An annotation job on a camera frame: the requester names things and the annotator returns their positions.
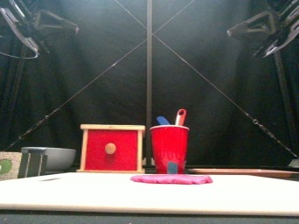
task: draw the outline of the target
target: red plastic cup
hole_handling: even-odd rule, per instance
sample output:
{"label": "red plastic cup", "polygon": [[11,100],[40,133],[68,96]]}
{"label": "red plastic cup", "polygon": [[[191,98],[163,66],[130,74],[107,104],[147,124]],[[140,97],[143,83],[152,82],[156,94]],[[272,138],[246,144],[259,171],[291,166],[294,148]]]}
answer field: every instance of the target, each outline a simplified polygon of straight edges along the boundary
{"label": "red plastic cup", "polygon": [[183,174],[190,129],[178,125],[160,125],[150,130],[156,173]]}

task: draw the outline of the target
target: black backdrop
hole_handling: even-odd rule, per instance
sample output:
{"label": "black backdrop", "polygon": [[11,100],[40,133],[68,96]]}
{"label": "black backdrop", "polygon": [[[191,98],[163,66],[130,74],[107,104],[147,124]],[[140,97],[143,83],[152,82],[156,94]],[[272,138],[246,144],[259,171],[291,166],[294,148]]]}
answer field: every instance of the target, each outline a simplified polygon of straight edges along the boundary
{"label": "black backdrop", "polygon": [[[255,58],[227,36],[228,28],[266,9],[264,2],[195,0],[184,9],[190,2],[154,0],[152,125],[158,116],[174,123],[178,110],[187,109],[188,165],[286,166],[292,155],[204,80],[290,145],[275,58]],[[2,56],[2,149],[60,108],[10,151],[74,148],[79,163],[83,123],[146,125],[147,1],[51,0],[39,1],[39,8],[79,25],[79,34],[47,35],[50,53],[38,59]],[[298,121],[296,42],[282,54]],[[22,53],[15,38],[0,45]]]}

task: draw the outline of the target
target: white tabletop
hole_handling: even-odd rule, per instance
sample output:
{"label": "white tabletop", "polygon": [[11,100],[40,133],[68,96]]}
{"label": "white tabletop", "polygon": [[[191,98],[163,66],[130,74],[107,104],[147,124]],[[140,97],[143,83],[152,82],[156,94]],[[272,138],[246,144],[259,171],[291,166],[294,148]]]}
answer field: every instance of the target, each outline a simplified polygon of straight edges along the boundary
{"label": "white tabletop", "polygon": [[299,216],[299,182],[210,175],[211,184],[144,184],[134,174],[63,173],[0,182],[0,209]]}

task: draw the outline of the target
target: red wooden box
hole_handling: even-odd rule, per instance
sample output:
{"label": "red wooden box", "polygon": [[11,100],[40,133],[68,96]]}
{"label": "red wooden box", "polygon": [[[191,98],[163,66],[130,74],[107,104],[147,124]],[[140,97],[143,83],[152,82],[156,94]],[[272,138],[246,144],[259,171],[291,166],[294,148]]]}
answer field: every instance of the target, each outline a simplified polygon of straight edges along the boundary
{"label": "red wooden box", "polygon": [[79,172],[143,172],[146,126],[82,124]]}

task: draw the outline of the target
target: round wooden knob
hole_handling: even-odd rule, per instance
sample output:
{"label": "round wooden knob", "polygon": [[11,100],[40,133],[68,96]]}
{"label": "round wooden knob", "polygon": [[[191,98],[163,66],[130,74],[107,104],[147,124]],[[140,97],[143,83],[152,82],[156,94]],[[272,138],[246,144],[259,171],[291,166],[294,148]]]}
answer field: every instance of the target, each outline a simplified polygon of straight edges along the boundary
{"label": "round wooden knob", "polygon": [[108,143],[107,146],[106,146],[106,152],[108,155],[114,154],[118,150],[118,147],[112,144],[112,143]]}

